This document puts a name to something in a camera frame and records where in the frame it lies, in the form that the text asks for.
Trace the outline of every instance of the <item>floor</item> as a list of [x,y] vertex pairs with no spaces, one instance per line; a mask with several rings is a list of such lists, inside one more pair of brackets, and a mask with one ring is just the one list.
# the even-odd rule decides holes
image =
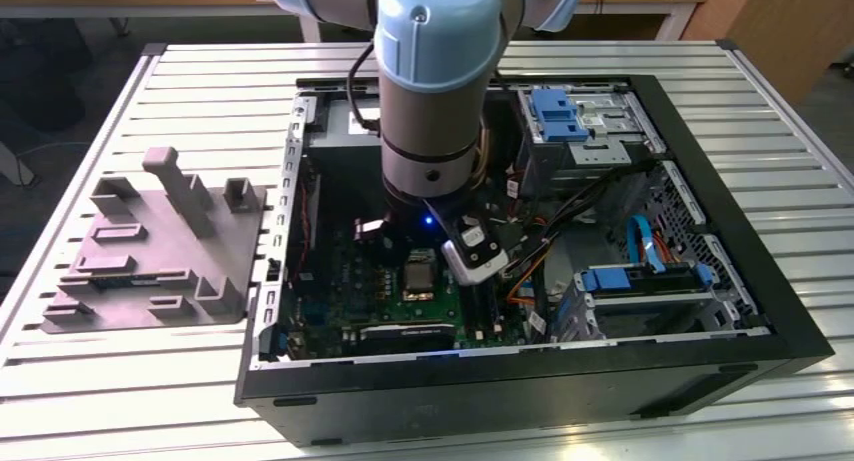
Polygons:
[[[71,143],[88,143],[95,138],[143,46],[150,42],[302,41],[296,20],[287,16],[264,17],[263,22],[259,18],[135,19],[130,23],[131,35],[126,38],[115,36],[106,20],[80,20],[79,27],[95,57],[92,66],[72,76],[87,107],[84,120],[63,132],[40,134],[22,125],[0,104],[0,139],[14,151],[58,143],[26,159],[39,175],[38,185],[22,189],[0,179],[0,300],[86,154],[86,146]],[[335,27],[324,27],[323,36],[330,41],[356,41],[366,37],[364,33]],[[854,81],[842,76],[841,70],[828,71],[797,110],[845,165],[854,170]]]

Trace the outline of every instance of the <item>desk leg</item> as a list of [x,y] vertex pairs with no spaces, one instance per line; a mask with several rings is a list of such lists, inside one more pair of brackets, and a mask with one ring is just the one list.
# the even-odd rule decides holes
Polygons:
[[671,11],[655,36],[657,41],[679,41],[691,20],[697,3],[674,3]]
[[15,153],[6,147],[6,144],[0,143],[0,174],[10,178],[14,185],[27,186],[32,183],[36,176],[23,161],[20,161],[20,175],[18,169],[19,160],[15,158]]
[[322,43],[320,39],[320,23],[314,19],[300,16],[299,27],[303,31],[303,43]]

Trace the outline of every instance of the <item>motherboard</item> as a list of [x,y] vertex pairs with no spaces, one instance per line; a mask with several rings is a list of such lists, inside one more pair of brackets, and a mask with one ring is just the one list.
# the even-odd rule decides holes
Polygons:
[[352,232],[331,237],[328,258],[296,282],[300,358],[525,343],[518,310],[502,312],[495,295],[481,295],[494,286],[459,286],[433,247],[413,248],[403,264],[389,267],[370,259]]

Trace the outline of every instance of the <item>wire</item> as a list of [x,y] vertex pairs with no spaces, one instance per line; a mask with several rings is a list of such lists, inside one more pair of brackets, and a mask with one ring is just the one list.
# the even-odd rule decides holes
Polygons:
[[299,264],[296,265],[296,269],[294,270],[294,274],[291,275],[291,283],[296,281],[296,277],[306,267],[306,259],[308,258],[308,247],[311,245],[311,226],[308,225],[308,192],[306,190],[304,181],[300,182],[300,193],[303,198],[303,201],[300,203],[300,218],[303,224],[303,254],[299,257]]
[[597,6],[593,10],[593,14],[603,14],[605,11],[605,0],[597,0]]
[[662,260],[666,263],[673,263],[673,255],[670,254],[670,249],[667,249],[667,246],[665,245],[665,241],[658,236],[653,236],[653,242],[655,243],[655,248]]
[[364,64],[364,60],[368,59],[368,56],[374,52],[374,41],[368,43],[368,46],[364,48],[364,51],[356,58],[356,61],[352,63],[350,68],[350,72],[347,73],[347,102],[350,103],[350,111],[352,111],[352,116],[356,118],[356,122],[364,128],[366,131],[379,132],[379,120],[371,119],[366,120],[362,116],[362,111],[359,111],[359,106],[356,105],[356,100],[352,95],[352,82],[356,77],[356,73],[359,72],[359,68],[362,64]]
[[26,151],[22,151],[20,153],[16,154],[18,157],[22,156],[27,156],[28,154],[35,153],[36,151],[42,151],[43,149],[47,148],[54,148],[58,146],[92,146],[90,143],[63,143],[63,142],[56,142],[56,143],[50,143],[50,144],[43,144],[42,146],[36,146],[35,148],[31,148]]
[[[510,86],[505,81],[505,76],[498,69],[495,69],[495,80],[498,81],[498,85],[502,87],[502,91],[505,94],[513,98],[513,91],[510,90]],[[525,126],[525,120],[519,120],[519,125]],[[529,150],[529,165],[531,166],[531,174],[534,175],[535,186],[534,186],[534,200],[531,201],[531,211],[530,214],[537,212],[537,208],[539,206],[539,198],[541,198],[541,172],[539,172],[539,161],[537,159],[537,151],[534,150],[534,141],[531,140],[531,136],[527,134],[522,135],[522,142],[526,145],[526,149]]]
[[531,264],[531,267],[527,269],[527,271],[525,272],[525,274],[519,278],[519,281],[517,282],[517,284],[514,285],[513,289],[510,290],[510,293],[507,294],[507,301],[510,301],[513,298],[517,297],[515,294],[517,294],[517,291],[519,291],[519,288],[522,287],[522,283],[525,283],[525,280],[531,277],[531,273],[534,273],[534,270],[537,269],[537,267],[546,260],[546,255],[549,254],[549,251],[550,250],[547,249],[546,252],[543,253],[543,255],[537,259],[534,264]]
[[486,119],[481,117],[481,137],[478,138],[478,165],[471,173],[471,189],[477,189],[486,179],[486,168],[490,161],[491,134],[486,127]]
[[510,298],[507,300],[510,304],[526,304],[529,306],[534,306],[534,300],[531,298]]
[[561,225],[571,221],[575,216],[585,213],[597,203],[599,197],[605,193],[609,183],[619,180],[630,174],[638,174],[653,169],[658,164],[654,159],[647,159],[631,166],[611,168],[597,180],[590,183],[570,199],[557,211],[555,216],[541,232],[541,244],[534,248],[525,258],[513,261],[506,267],[505,272],[509,273],[519,266],[523,266],[531,259],[539,256],[541,252],[551,246],[558,237]]
[[30,184],[24,183],[24,172],[23,172],[22,159],[20,159],[22,157],[35,153],[36,151],[42,151],[43,149],[52,148],[56,146],[91,146],[91,143],[78,143],[78,142],[63,143],[62,141],[56,141],[56,138],[44,134],[42,131],[32,128],[31,126],[22,123],[16,123],[14,121],[7,121],[6,119],[0,119],[0,124],[6,124],[7,126],[12,126],[16,129],[23,129],[24,131],[30,131],[38,137],[51,141],[50,143],[36,146],[35,148],[27,149],[20,153],[12,153],[12,156],[15,156],[15,169],[18,171],[16,172],[18,187],[22,189],[32,188],[38,183],[38,177],[35,174],[34,174],[32,180],[30,181]]

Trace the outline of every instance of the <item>black cable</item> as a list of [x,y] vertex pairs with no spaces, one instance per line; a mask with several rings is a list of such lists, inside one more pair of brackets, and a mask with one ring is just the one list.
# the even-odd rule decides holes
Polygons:
[[575,216],[587,211],[599,201],[599,198],[605,194],[607,189],[607,185],[623,178],[630,174],[637,174],[651,170],[655,166],[658,166],[658,161],[655,159],[646,159],[631,166],[621,166],[618,168],[611,168],[607,173],[605,173],[597,180],[590,183],[585,188],[575,193],[570,199],[566,200],[558,211],[555,212],[551,221],[543,228],[539,235],[539,245],[533,249],[533,251],[517,261],[511,262],[505,268],[505,272],[510,272],[517,269],[519,266],[525,266],[529,261],[537,259],[537,257],[542,254],[543,250],[549,249],[549,246],[557,239],[561,230],[558,229],[565,222],[571,221]]
[[352,111],[352,116],[356,118],[356,122],[359,125],[370,132],[379,132],[379,120],[370,119],[366,120],[362,117],[362,112],[359,111],[359,106],[356,106],[356,100],[352,95],[352,82],[356,77],[356,72],[364,64],[364,60],[368,59],[368,56],[374,52],[374,41],[368,44],[367,48],[356,58],[356,61],[352,63],[352,67],[350,68],[350,72],[347,73],[347,101],[350,102],[350,110]]
[[[507,82],[505,81],[505,77],[502,76],[502,73],[498,71],[498,69],[495,69],[495,80],[498,81],[498,85],[502,87],[502,91],[505,92],[505,94],[507,94],[513,98],[513,91],[510,90],[510,86],[507,85]],[[531,201],[533,207],[529,210],[529,215],[523,222],[523,224],[529,224],[531,222],[531,219],[537,215],[537,208],[539,206],[539,199],[542,195],[542,189],[541,189],[542,179],[539,176],[541,174],[539,160],[537,159],[537,151],[534,150],[534,140],[531,139],[530,133],[525,129],[525,124],[526,124],[525,119],[521,119],[519,122],[521,122],[521,126],[523,127],[522,142],[525,143],[525,147],[529,150],[529,158],[530,158],[529,166],[531,167],[531,174],[534,175],[534,199]]]
[[549,310],[549,292],[546,290],[546,263],[542,263],[531,273],[531,285],[534,287],[534,310],[546,321],[546,332],[542,333],[542,342],[549,342],[551,314]]
[[605,12],[605,0],[597,0],[597,7],[593,10],[594,14],[603,14]]

